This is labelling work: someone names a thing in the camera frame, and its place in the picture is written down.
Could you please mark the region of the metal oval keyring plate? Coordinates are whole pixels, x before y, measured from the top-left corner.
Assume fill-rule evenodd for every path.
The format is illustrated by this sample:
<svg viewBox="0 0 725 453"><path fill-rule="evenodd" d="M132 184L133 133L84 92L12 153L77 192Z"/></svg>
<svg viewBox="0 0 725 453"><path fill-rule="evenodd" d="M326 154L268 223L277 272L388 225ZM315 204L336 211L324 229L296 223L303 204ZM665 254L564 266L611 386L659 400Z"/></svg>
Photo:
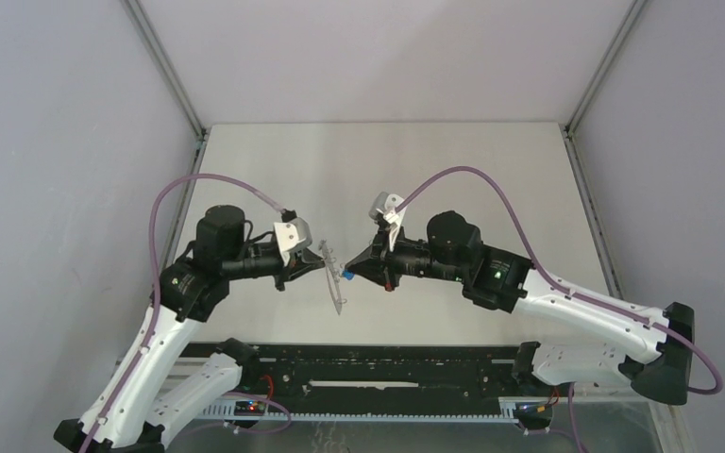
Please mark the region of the metal oval keyring plate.
<svg viewBox="0 0 725 453"><path fill-rule="evenodd" d="M334 310L337 315L340 316L343 312L344 305L346 304L346 298L343 297L341 291L341 270L337 265L336 258L333 256L333 250L326 240L321 240L319 242L318 249L324 262L329 297Z"/></svg>

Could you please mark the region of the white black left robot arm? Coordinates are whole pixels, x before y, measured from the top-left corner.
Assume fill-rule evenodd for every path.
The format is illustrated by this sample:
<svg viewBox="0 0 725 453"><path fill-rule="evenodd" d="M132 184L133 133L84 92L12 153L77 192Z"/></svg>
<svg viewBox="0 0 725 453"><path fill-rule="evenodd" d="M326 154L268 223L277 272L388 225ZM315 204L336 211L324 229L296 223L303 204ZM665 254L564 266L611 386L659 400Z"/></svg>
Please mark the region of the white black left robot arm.
<svg viewBox="0 0 725 453"><path fill-rule="evenodd" d="M70 452L163 452L220 394L249 393L261 380L259 355L230 338L195 374L166 394L160 388L195 333L229 295L235 280L272 277L277 290L323 268L310 250L308 223L292 210L253 237L235 206L209 208L184 253L159 276L152 302L127 355L99 398L54 440Z"/></svg>

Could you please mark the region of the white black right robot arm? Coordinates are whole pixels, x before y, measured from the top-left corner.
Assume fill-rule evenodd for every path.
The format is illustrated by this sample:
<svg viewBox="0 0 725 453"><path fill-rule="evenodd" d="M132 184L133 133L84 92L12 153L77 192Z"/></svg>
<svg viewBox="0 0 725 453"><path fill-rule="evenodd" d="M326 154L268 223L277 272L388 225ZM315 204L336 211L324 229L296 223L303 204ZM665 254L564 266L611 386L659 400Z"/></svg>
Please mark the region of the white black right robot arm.
<svg viewBox="0 0 725 453"><path fill-rule="evenodd" d="M546 317L600 339L599 345L522 344L514 387L536 394L575 382L630 386L653 401L681 406L690 393L694 310L673 302L645 307L585 290L544 273L530 259L485 244L477 226L453 211L433 216L424 240L378 221L371 244L347 263L347 276L387 292L403 277L458 282L463 298L486 310Z"/></svg>

